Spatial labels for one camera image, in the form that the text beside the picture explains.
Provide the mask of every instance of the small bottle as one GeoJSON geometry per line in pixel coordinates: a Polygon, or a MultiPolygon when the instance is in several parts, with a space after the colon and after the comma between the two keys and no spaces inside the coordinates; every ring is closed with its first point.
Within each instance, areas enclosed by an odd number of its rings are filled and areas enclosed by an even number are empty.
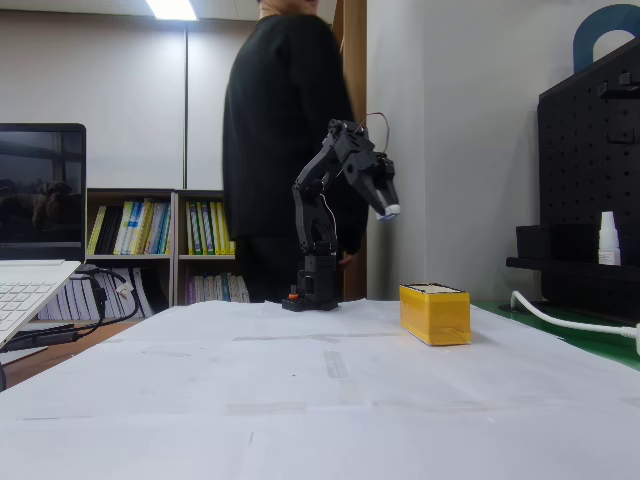
{"type": "Polygon", "coordinates": [[[620,265],[620,243],[613,212],[602,212],[598,263],[600,265],[620,265]]]}

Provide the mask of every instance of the white cable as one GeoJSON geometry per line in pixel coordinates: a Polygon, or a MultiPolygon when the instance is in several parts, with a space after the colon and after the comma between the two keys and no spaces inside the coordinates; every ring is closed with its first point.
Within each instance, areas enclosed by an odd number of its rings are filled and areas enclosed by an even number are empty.
{"type": "Polygon", "coordinates": [[[529,301],[522,296],[520,292],[513,292],[511,294],[511,309],[515,309],[516,307],[516,299],[520,301],[523,307],[533,313],[536,317],[541,318],[542,320],[552,323],[554,325],[558,325],[559,327],[567,327],[573,328],[575,330],[584,330],[587,332],[598,332],[598,333],[614,333],[616,335],[622,335],[627,338],[635,338],[639,342],[640,347],[640,325],[638,328],[633,327],[605,327],[602,325],[590,325],[588,323],[575,323],[575,322],[567,322],[565,320],[560,320],[558,318],[553,318],[547,315],[546,313],[542,313],[536,307],[531,305],[529,301]]]}

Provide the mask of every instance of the bookshelf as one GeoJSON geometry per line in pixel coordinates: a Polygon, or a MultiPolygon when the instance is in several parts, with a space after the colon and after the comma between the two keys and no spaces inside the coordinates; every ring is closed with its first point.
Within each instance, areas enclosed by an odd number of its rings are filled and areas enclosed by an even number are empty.
{"type": "MultiPolygon", "coordinates": [[[[153,199],[158,202],[169,203],[172,218],[174,218],[174,190],[172,189],[87,189],[87,245],[89,243],[89,238],[91,237],[91,232],[98,215],[98,209],[101,206],[122,207],[124,205],[124,202],[126,201],[143,201],[144,199],[153,199]]],[[[173,238],[173,226],[169,232],[169,235],[171,238],[173,238]]],[[[169,307],[172,307],[174,305],[173,253],[168,255],[87,255],[86,260],[88,263],[105,268],[152,269],[160,280],[162,291],[169,301],[169,307]]]]}
{"type": "Polygon", "coordinates": [[[185,305],[187,278],[194,275],[233,273],[239,274],[234,255],[189,255],[187,227],[187,202],[221,202],[224,193],[220,190],[176,190],[174,192],[174,249],[175,271],[174,305],[185,305]]]}

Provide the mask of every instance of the green mat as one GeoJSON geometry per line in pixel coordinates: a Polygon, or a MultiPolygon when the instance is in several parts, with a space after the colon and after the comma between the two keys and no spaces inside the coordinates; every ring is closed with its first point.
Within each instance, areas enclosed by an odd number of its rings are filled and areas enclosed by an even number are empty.
{"type": "MultiPolygon", "coordinates": [[[[640,370],[640,355],[638,355],[638,352],[636,351],[635,340],[631,338],[625,338],[620,335],[609,335],[606,333],[572,330],[570,328],[552,325],[544,320],[540,320],[534,315],[503,312],[498,307],[503,305],[504,302],[473,302],[473,304],[483,310],[500,315],[501,317],[511,318],[517,322],[537,328],[538,330],[549,332],[574,347],[581,348],[587,352],[594,353],[636,370],[640,370]]],[[[592,323],[595,325],[610,325],[615,327],[622,326],[621,324],[607,322],[606,320],[571,312],[558,307],[545,307],[544,311],[548,315],[562,320],[592,323]]]]}

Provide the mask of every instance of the laptop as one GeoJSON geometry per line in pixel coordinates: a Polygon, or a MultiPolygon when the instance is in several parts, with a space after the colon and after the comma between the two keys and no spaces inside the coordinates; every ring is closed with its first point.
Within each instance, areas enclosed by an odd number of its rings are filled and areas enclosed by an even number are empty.
{"type": "Polygon", "coordinates": [[[0,124],[0,349],[85,260],[86,130],[0,124]]]}

